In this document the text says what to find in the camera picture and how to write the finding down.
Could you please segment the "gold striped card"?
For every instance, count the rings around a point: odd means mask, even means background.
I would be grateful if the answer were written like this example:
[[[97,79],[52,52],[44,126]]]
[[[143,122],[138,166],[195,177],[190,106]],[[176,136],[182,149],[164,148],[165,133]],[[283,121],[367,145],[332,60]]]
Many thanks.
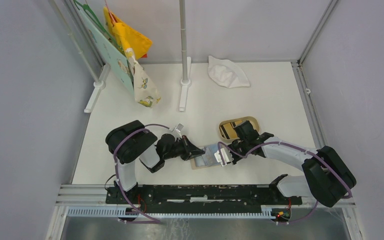
[[[219,126],[220,135],[223,139],[226,140],[235,140],[238,138],[238,134],[235,131],[235,127],[237,125],[240,125],[243,121],[242,120],[236,120],[236,121],[230,121],[222,123]]]

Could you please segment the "beige oval tray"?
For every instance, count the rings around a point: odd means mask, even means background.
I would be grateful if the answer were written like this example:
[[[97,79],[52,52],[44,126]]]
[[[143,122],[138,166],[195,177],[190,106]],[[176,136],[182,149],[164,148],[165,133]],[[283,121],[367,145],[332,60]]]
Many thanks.
[[[239,139],[239,137],[237,139],[232,139],[232,140],[227,140],[227,139],[224,139],[222,138],[221,134],[220,134],[220,130],[219,130],[219,126],[222,124],[222,123],[226,123],[226,122],[234,122],[234,121],[238,121],[238,120],[242,120],[242,122],[245,122],[245,121],[249,121],[253,128],[255,130],[257,130],[258,132],[261,130],[260,128],[260,125],[257,121],[256,118],[252,117],[252,116],[244,116],[244,117],[239,117],[239,118],[234,118],[234,119],[229,119],[229,120],[224,120],[224,121],[221,121],[218,125],[218,131],[219,131],[219,136],[220,138],[223,140],[223,141],[226,141],[226,142],[232,142],[233,140],[237,140]]]

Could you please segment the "beige card holder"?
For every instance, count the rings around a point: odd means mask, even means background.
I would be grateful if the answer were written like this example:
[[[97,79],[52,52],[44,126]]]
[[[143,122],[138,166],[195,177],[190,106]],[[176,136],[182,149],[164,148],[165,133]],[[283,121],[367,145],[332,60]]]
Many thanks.
[[[222,166],[215,157],[215,153],[218,151],[218,145],[216,143],[199,148],[205,151],[205,153],[190,160],[192,170]]]

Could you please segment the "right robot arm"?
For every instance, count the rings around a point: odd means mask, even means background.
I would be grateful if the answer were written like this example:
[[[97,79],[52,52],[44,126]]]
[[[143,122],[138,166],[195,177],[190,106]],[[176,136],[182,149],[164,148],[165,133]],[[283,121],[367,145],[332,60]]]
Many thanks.
[[[306,148],[283,141],[271,133],[259,133],[248,120],[231,124],[236,139],[228,146],[218,145],[215,154],[222,166],[235,165],[249,155],[273,159],[303,172],[301,176],[284,174],[273,181],[269,199],[282,204],[289,197],[314,197],[320,204],[333,207],[349,199],[357,181],[339,154],[330,146]]]

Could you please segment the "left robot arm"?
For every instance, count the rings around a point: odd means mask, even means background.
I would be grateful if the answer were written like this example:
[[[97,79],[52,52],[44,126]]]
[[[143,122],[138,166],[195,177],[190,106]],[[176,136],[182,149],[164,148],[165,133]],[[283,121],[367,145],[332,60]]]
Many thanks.
[[[114,158],[120,200],[131,204],[137,198],[136,160],[149,172],[156,173],[164,167],[166,160],[181,158],[188,161],[205,154],[205,150],[182,134],[183,127],[180,123],[169,128],[157,123],[144,125],[134,120],[108,133],[105,143]]]

